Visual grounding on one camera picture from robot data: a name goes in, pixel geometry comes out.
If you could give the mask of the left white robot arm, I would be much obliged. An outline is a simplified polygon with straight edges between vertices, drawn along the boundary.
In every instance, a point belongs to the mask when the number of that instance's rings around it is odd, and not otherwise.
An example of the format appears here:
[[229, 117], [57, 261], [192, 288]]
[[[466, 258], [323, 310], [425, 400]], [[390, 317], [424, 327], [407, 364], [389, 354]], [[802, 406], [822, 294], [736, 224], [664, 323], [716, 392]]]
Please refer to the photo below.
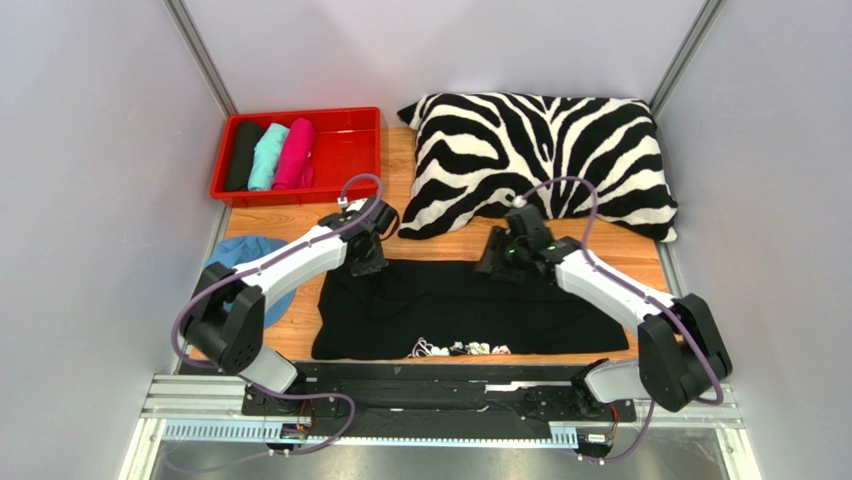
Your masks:
[[341, 267], [354, 276], [387, 264], [381, 238], [396, 228], [397, 211], [371, 196], [342, 203], [297, 240], [257, 260], [206, 267], [193, 297], [176, 319], [174, 338], [200, 351], [211, 368], [238, 376], [268, 393], [285, 394], [299, 371], [265, 346], [269, 308], [307, 281]]

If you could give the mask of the black t shirt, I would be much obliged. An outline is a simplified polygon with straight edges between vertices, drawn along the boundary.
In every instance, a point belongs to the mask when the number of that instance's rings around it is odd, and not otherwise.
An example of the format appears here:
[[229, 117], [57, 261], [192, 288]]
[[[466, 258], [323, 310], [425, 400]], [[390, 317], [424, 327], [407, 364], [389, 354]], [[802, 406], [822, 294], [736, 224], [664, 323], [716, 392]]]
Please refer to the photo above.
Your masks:
[[629, 347], [623, 327], [587, 301], [536, 276], [519, 283], [486, 277], [469, 261], [392, 260], [363, 276], [333, 270], [318, 309], [317, 360], [399, 359], [420, 339], [439, 348], [506, 346], [513, 354]]

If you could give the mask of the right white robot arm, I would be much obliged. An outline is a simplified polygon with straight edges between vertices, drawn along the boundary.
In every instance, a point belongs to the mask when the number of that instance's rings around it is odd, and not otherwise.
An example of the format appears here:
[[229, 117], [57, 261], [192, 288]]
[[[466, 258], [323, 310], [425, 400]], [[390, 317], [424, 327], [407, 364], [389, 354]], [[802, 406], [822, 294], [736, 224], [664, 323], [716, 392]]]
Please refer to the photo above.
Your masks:
[[478, 272], [515, 282], [536, 275], [590, 303], [638, 342], [636, 358], [602, 359], [572, 377], [580, 415], [620, 400], [651, 400], [669, 412], [694, 401], [723, 402], [721, 382], [733, 365], [704, 299], [641, 284], [598, 258], [586, 239], [555, 238], [531, 205], [511, 210], [506, 220], [491, 229]]

